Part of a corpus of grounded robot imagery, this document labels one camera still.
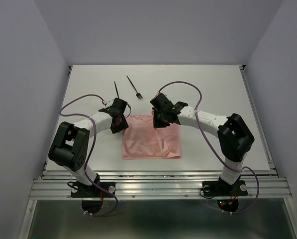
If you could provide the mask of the pink satin napkin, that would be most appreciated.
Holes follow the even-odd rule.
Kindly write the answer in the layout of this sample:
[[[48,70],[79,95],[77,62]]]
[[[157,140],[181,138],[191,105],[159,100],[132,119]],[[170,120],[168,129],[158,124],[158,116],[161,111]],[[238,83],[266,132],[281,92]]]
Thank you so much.
[[[179,159],[182,156],[180,126],[154,128],[152,116],[129,116],[122,137],[122,158]]]

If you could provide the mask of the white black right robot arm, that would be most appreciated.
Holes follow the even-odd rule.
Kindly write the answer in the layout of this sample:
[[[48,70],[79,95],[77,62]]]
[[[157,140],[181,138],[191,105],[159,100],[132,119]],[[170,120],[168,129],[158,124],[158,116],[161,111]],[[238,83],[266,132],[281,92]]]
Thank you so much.
[[[228,117],[206,113],[184,102],[173,104],[162,93],[156,95],[150,103],[153,106],[154,128],[168,127],[173,123],[197,128],[201,131],[210,149],[213,149],[213,146],[205,133],[218,138],[224,156],[224,159],[220,159],[223,170],[219,178],[218,189],[223,194],[230,194],[234,191],[242,172],[245,155],[255,141],[243,118],[235,113]]]

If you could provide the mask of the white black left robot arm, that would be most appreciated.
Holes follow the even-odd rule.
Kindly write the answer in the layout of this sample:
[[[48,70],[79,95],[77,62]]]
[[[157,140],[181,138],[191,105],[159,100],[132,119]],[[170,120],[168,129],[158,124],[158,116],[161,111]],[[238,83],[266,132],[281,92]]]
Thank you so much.
[[[88,166],[88,161],[95,147],[97,134],[108,129],[113,134],[127,129],[124,111],[128,103],[115,98],[93,116],[82,113],[64,114],[63,110],[74,102],[76,100],[63,106],[59,115],[84,119],[76,123],[64,121],[59,124],[48,158],[69,171],[83,185],[82,189],[88,196],[95,196],[100,188],[99,176]]]

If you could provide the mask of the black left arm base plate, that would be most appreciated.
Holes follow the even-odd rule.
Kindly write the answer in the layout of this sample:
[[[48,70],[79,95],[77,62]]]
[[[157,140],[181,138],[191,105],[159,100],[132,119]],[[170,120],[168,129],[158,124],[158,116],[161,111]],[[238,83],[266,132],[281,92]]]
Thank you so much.
[[[72,198],[112,198],[113,196],[109,193],[103,192],[94,185],[88,186],[84,185],[78,181],[69,181],[67,185],[71,188]],[[100,186],[109,191],[112,194],[115,194],[115,182],[100,182]]]

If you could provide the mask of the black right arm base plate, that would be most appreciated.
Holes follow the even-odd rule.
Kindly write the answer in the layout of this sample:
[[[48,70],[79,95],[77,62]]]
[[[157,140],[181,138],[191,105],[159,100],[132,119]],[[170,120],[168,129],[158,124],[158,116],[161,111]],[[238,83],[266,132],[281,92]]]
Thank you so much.
[[[229,185],[224,181],[204,181],[200,190],[207,198],[248,195],[247,187],[243,180],[239,180],[233,185]]]

